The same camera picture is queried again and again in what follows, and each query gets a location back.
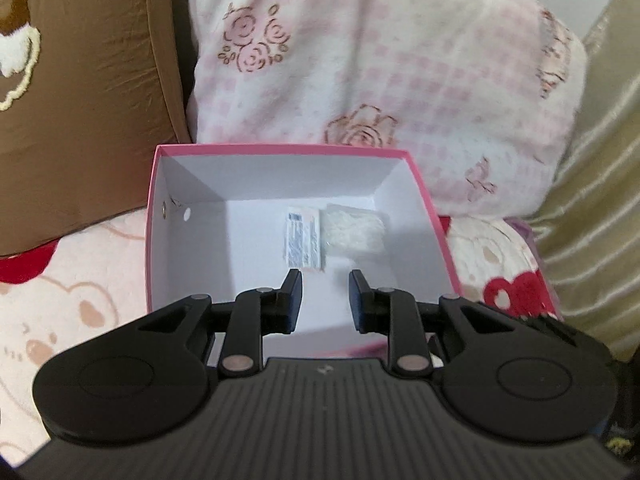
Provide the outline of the clear floss pick box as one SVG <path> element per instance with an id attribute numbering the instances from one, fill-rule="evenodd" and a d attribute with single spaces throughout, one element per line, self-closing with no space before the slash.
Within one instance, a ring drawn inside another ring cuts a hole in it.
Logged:
<path id="1" fill-rule="evenodd" d="M 320 218 L 322 243 L 328 254 L 356 257 L 385 252 L 386 220 L 379 212 L 329 204 Z"/>

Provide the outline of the white tissue packet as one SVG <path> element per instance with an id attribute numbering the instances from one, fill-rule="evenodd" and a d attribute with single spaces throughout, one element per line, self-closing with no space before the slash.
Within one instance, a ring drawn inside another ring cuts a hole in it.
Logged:
<path id="1" fill-rule="evenodd" d="M 284 258 L 291 269 L 323 268 L 320 210 L 290 207 L 285 215 Z"/>

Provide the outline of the pink cardboard box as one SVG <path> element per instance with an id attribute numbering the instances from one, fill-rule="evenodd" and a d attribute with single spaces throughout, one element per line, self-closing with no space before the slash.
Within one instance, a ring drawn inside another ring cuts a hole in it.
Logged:
<path id="1" fill-rule="evenodd" d="M 290 336 L 267 356 L 344 356 L 378 342 L 352 324 L 348 277 L 434 302 L 460 290 L 416 163 L 398 150 L 329 145 L 165 145 L 146 220 L 146 302 L 216 302 L 303 274 Z"/>

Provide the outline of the gold satin curtain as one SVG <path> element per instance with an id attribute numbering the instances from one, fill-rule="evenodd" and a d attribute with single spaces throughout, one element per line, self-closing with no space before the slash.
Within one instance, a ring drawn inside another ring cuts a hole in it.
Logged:
<path id="1" fill-rule="evenodd" d="M 611 0 L 584 44 L 582 108 L 529 223 L 564 320 L 628 361 L 639 348 L 639 0 Z"/>

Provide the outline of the bear print blanket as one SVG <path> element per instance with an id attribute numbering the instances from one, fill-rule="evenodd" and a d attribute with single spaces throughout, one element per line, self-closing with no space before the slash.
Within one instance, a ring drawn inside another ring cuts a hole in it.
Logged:
<path id="1" fill-rule="evenodd" d="M 555 314 L 533 231 L 521 219 L 440 220 L 463 295 L 514 316 Z M 48 436 L 32 381 L 51 356 L 146 312 L 138 209 L 1 261 L 1 455 L 19 465 Z"/>

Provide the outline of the pink checkered pillow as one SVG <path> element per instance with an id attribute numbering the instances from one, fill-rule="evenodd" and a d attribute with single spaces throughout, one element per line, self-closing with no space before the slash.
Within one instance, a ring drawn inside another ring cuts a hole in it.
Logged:
<path id="1" fill-rule="evenodd" d="M 189 0 L 200 143 L 400 148 L 443 216 L 546 198 L 585 89 L 537 0 Z"/>

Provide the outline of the brown embroidered pillow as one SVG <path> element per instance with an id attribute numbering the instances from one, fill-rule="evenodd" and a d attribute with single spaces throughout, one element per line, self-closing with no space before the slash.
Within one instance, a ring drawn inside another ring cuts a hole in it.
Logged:
<path id="1" fill-rule="evenodd" d="M 141 208 L 190 139 L 174 0 L 1 0 L 1 251 Z"/>

